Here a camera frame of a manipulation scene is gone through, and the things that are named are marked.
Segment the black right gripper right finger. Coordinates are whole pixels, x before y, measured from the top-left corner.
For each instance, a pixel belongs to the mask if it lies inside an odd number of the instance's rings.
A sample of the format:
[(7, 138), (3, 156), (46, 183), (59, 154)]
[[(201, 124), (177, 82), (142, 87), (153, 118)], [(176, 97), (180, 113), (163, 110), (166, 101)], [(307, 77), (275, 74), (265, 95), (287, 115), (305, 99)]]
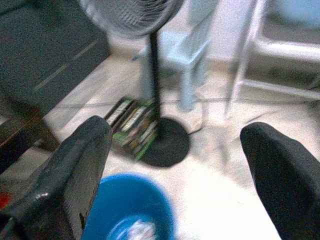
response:
[(297, 140), (264, 122), (240, 132), (256, 192), (283, 240), (320, 238), (320, 163)]

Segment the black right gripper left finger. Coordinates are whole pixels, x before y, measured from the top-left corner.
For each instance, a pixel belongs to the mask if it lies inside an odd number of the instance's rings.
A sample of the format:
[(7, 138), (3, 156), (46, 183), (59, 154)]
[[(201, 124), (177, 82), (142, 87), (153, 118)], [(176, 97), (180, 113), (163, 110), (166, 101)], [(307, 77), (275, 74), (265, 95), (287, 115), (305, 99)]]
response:
[(100, 116), (77, 127), (26, 180), (0, 212), (3, 240), (79, 240), (111, 148)]

